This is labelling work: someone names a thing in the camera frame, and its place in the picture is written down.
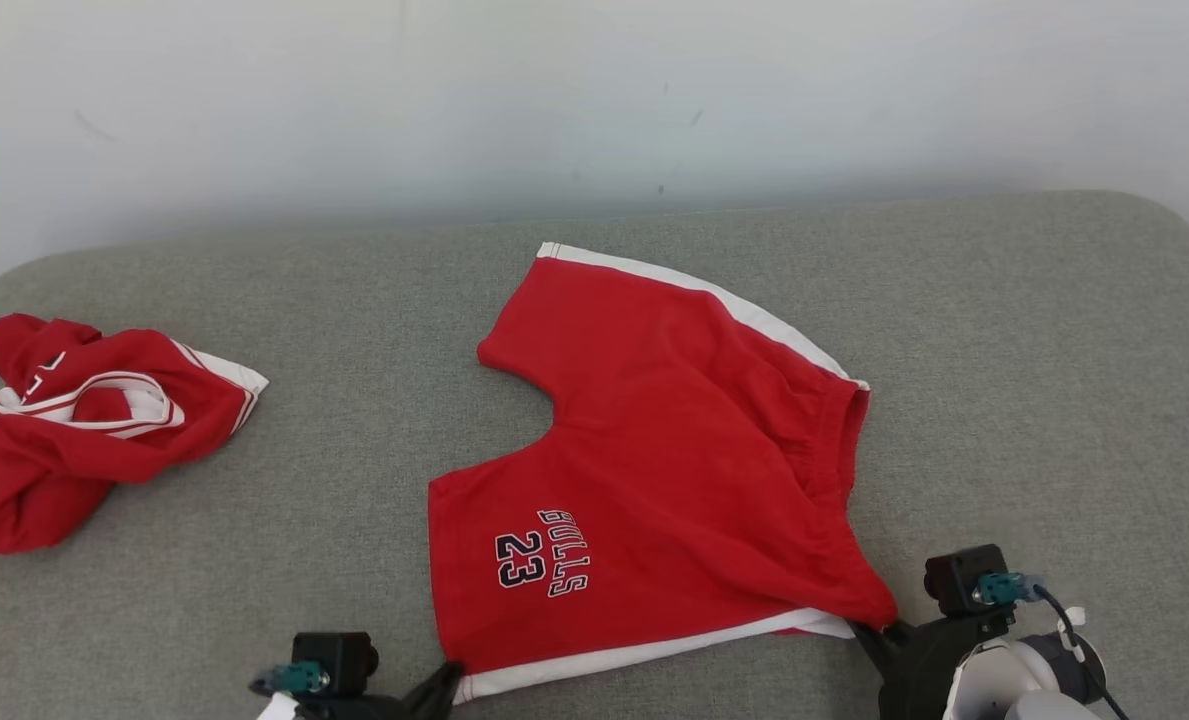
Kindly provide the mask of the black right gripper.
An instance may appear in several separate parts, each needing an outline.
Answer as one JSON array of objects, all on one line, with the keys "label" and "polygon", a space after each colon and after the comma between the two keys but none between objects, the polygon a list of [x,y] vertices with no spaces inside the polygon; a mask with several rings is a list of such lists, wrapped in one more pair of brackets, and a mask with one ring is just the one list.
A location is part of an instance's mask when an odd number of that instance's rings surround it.
[{"label": "black right gripper", "polygon": [[960,662],[979,644],[1007,634],[1014,623],[1013,610],[940,618],[919,626],[897,620],[873,629],[850,621],[858,646],[882,676],[879,720],[940,720]]}]

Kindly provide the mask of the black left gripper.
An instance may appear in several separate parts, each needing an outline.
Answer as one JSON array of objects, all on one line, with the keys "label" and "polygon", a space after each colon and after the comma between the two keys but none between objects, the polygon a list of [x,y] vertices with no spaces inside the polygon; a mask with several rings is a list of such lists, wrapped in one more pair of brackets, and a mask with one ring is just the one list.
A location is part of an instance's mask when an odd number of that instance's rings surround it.
[{"label": "black left gripper", "polygon": [[429,678],[398,697],[360,694],[356,697],[317,697],[298,694],[297,720],[448,720],[463,678],[463,664],[443,662]]}]

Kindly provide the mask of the red Bulls basketball shorts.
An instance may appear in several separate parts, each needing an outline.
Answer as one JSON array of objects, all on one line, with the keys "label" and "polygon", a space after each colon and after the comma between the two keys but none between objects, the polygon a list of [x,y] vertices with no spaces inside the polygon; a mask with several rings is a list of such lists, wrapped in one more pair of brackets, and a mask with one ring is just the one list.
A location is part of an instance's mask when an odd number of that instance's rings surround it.
[{"label": "red Bulls basketball shorts", "polygon": [[478,360],[553,415],[530,446],[430,482],[454,702],[897,621],[847,520],[870,389],[781,318],[693,274],[545,244]]}]

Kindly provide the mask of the grey fabric sofa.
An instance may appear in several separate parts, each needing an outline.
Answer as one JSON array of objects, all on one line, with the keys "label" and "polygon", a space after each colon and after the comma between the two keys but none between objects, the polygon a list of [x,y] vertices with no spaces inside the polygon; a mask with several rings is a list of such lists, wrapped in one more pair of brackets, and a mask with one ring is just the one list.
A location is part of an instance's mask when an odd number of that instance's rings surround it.
[{"label": "grey fabric sofa", "polygon": [[426,484],[547,429],[474,348],[547,241],[696,274],[873,389],[851,519],[902,615],[996,543],[1087,611],[1133,720],[1189,720],[1189,225],[1128,192],[216,236],[51,255],[0,316],[149,327],[269,378],[228,446],[0,557],[0,720],[254,720],[306,630],[439,665]]}]

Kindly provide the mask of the red Bulls basketball jersey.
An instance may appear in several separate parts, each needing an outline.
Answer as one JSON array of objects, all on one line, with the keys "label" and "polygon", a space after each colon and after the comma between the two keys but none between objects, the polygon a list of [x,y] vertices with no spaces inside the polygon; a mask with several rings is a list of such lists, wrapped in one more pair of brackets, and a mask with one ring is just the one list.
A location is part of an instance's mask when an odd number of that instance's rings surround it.
[{"label": "red Bulls basketball jersey", "polygon": [[55,547],[117,486],[210,455],[268,379],[152,329],[0,318],[0,552]]}]

